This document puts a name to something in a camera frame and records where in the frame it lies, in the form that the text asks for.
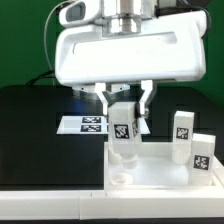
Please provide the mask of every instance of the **white cube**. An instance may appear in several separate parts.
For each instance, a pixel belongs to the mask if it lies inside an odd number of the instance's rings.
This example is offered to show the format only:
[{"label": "white cube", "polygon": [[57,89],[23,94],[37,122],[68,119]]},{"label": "white cube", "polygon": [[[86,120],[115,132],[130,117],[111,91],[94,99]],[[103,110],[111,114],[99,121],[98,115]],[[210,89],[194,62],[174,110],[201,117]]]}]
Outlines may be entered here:
[{"label": "white cube", "polygon": [[176,164],[189,164],[191,141],[194,126],[194,113],[177,111],[174,116],[172,161]]},{"label": "white cube", "polygon": [[193,135],[189,167],[190,185],[211,185],[215,140],[216,137],[213,135]]}]

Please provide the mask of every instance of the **cable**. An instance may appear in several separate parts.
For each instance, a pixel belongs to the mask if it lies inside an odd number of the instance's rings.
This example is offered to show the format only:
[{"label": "cable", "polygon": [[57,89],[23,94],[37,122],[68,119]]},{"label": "cable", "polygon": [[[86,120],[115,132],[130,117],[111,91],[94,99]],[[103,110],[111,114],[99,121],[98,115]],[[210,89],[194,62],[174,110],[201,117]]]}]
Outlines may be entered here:
[{"label": "cable", "polygon": [[56,5],[50,12],[50,14],[48,15],[47,17],[47,20],[45,22],[45,26],[44,26],[44,52],[45,52],[45,57],[46,57],[46,60],[47,60],[47,64],[48,64],[48,68],[49,70],[52,70],[52,65],[51,65],[51,62],[50,62],[50,58],[49,58],[49,54],[48,54],[48,49],[47,49],[47,30],[48,30],[48,25],[49,25],[49,21],[51,19],[51,16],[53,15],[53,13],[55,12],[55,10],[62,6],[63,4],[65,3],[72,3],[72,2],[75,2],[76,0],[67,0],[67,1],[63,1],[61,3],[59,3],[58,5]]},{"label": "cable", "polygon": [[54,70],[50,70],[48,72],[45,72],[45,73],[37,76],[36,78],[31,79],[30,81],[28,81],[26,83],[26,85],[27,86],[32,86],[34,83],[36,83],[40,79],[49,79],[49,78],[54,79],[55,78],[55,75],[52,75],[52,74],[54,74]]}]

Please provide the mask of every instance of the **paper sheet with markers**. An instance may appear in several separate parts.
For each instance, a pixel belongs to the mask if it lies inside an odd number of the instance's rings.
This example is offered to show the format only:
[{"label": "paper sheet with markers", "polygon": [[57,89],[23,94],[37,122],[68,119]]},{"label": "paper sheet with markers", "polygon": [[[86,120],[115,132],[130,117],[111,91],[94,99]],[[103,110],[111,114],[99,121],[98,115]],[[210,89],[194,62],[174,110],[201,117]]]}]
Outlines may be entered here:
[{"label": "paper sheet with markers", "polygon": [[[139,119],[141,134],[149,134],[145,119]],[[57,134],[108,134],[108,120],[104,116],[63,116]]]}]

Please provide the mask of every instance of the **black table surface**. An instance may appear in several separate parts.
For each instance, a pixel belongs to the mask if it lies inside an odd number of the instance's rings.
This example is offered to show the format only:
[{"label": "black table surface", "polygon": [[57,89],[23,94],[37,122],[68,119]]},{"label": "black table surface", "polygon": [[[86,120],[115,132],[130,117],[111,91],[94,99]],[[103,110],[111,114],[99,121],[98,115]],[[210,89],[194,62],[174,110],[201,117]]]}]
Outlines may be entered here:
[{"label": "black table surface", "polygon": [[[138,100],[140,93],[134,88],[126,100]],[[172,141],[177,110],[195,112],[195,133],[216,135],[215,155],[223,161],[224,109],[191,88],[158,88],[146,120],[151,135],[143,136],[143,141]],[[102,115],[102,105],[99,101],[75,97],[72,90],[65,87],[8,86],[0,89],[0,190],[103,189],[103,150],[107,136],[57,135],[63,115]],[[122,222],[135,223],[133,220]],[[141,220],[140,223],[212,222],[224,221],[177,219]]]}]

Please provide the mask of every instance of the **green background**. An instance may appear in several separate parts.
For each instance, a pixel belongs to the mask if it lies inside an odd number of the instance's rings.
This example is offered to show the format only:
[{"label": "green background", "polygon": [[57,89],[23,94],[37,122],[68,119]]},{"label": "green background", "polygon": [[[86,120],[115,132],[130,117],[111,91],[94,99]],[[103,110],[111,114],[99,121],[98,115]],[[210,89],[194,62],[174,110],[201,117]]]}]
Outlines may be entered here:
[{"label": "green background", "polygon": [[[62,1],[0,1],[0,87],[25,84],[48,70],[43,48],[44,24],[49,12],[60,2]],[[169,85],[196,88],[224,106],[224,1],[212,0],[208,10],[212,17],[212,30],[205,38],[205,77],[199,82]],[[54,16],[48,32],[52,63],[60,29],[57,17]],[[38,84],[48,83],[50,81],[41,81]]]}]

